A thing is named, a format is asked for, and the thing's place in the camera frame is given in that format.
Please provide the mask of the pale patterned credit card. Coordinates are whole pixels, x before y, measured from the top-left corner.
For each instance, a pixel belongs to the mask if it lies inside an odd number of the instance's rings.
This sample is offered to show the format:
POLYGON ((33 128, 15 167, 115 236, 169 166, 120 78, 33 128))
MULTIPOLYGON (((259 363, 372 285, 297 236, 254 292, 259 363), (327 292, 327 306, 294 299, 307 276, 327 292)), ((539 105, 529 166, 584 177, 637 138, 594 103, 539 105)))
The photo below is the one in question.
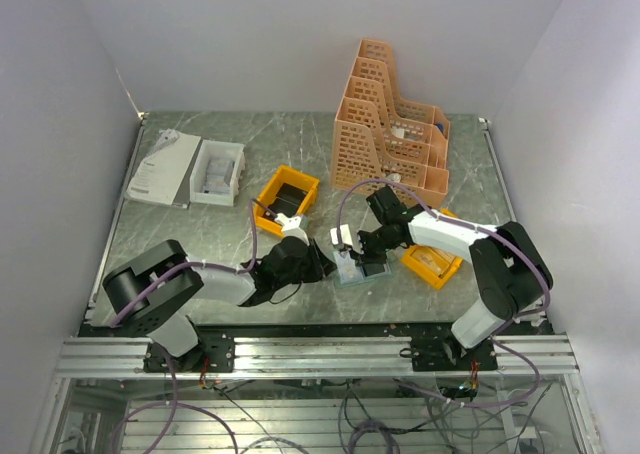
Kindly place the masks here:
POLYGON ((334 251, 333 254, 338 278, 342 285, 355 284, 363 279, 361 269, 347 252, 334 251))

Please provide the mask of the green card holder wallet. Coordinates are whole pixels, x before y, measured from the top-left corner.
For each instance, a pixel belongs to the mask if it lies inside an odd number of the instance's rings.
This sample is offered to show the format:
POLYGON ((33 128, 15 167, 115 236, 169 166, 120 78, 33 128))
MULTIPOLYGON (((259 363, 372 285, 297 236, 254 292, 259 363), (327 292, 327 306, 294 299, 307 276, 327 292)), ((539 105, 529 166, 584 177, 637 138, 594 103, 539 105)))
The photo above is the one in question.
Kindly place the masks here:
POLYGON ((334 284, 337 287, 362 284, 392 273, 388 262, 357 266, 356 261, 348 253, 340 253, 338 251, 333 252, 333 258, 336 264, 334 284))

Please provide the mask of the yellow bin with boxes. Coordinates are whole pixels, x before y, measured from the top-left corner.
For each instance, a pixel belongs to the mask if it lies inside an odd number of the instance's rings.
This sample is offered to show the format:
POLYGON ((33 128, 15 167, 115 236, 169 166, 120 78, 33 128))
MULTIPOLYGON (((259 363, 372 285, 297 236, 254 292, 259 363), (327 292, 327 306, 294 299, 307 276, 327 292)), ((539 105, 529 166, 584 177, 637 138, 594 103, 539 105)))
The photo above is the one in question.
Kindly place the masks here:
POLYGON ((439 290, 458 272, 463 259, 432 246, 412 243, 405 250, 401 262, 431 287, 439 290))

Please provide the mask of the yellow bin with black item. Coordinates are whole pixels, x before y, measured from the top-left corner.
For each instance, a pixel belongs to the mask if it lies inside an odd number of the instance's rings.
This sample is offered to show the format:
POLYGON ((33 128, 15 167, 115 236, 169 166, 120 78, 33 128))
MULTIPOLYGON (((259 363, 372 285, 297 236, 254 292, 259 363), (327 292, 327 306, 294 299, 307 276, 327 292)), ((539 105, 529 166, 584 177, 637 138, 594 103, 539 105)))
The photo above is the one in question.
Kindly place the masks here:
POLYGON ((253 206, 257 227, 281 237, 282 226, 276 222, 276 215, 306 214, 317 200, 319 184, 316 177, 287 165, 279 166, 253 206))

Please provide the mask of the peach plastic file organizer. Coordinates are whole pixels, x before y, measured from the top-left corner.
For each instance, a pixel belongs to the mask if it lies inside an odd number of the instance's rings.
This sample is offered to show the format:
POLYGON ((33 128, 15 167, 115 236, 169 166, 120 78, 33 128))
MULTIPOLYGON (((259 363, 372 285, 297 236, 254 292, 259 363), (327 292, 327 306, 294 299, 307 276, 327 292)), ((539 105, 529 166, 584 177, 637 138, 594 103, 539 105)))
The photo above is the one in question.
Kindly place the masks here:
POLYGON ((334 120, 331 185, 346 191, 385 178, 438 208, 448 194, 450 129, 441 108, 401 96, 391 45, 364 38, 334 120))

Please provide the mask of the white plastic box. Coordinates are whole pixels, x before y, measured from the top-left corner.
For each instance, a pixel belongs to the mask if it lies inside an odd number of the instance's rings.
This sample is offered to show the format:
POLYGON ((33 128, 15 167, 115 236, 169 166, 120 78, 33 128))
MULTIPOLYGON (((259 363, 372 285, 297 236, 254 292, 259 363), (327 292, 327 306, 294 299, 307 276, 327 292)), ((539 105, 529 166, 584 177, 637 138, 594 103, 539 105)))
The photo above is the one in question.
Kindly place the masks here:
POLYGON ((202 140, 191 171, 190 201, 233 207, 245 170, 245 146, 202 140))

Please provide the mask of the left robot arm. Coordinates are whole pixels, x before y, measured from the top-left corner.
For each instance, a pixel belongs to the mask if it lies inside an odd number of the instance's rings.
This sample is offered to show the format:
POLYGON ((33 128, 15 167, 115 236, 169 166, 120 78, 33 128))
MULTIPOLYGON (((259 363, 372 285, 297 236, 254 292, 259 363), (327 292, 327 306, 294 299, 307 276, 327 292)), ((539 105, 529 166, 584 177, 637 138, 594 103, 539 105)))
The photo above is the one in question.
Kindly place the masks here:
POLYGON ((235 307, 271 304, 280 290, 317 283, 336 264, 315 240, 287 236, 265 256, 233 267, 190 261, 181 244, 166 240, 111 271, 102 281, 116 314, 112 328, 127 337, 150 338, 182 371, 213 358, 213 348, 180 309, 209 297, 235 307))

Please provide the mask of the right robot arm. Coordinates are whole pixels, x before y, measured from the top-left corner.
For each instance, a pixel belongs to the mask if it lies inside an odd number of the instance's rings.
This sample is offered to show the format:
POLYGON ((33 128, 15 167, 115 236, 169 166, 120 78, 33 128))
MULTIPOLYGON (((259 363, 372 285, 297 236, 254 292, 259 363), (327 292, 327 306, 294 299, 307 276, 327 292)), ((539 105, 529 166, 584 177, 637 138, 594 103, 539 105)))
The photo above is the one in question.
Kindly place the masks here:
POLYGON ((477 224, 443 214, 423 202, 409 208, 397 197, 391 181, 367 198, 380 224, 373 232, 360 231, 358 250, 347 249, 356 264, 382 264, 398 247, 429 247, 468 262, 479 295, 451 326, 442 341, 442 361, 465 368, 476 357, 476 347, 521 316, 544 311, 550 303, 552 275, 525 228, 509 221, 477 224))

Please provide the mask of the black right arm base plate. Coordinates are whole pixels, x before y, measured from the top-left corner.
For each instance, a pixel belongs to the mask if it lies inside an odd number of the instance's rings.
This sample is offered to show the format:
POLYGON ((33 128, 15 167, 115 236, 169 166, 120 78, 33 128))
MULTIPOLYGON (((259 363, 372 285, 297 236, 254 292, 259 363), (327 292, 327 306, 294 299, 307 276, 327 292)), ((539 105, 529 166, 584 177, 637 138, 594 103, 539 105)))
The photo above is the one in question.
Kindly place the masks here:
POLYGON ((410 338, 409 347, 399 355, 412 361, 415 372, 471 371, 475 365, 479 371, 493 371, 498 365, 494 346, 484 340, 474 348, 463 347, 453 336, 451 323, 409 323, 401 333, 410 338))

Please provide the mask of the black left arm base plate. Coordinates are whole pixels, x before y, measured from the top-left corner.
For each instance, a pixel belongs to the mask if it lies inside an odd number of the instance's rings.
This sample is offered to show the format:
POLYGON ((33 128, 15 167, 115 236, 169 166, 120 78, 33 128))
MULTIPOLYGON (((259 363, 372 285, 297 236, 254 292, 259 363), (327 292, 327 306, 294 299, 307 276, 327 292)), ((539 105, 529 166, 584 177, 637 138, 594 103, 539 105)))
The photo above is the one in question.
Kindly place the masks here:
MULTIPOLYGON (((198 344, 182 356, 168 355, 176 373, 231 373, 235 363, 235 342, 226 333, 205 332, 198 344)), ((145 373, 168 373, 162 348, 152 343, 143 360, 145 373)))

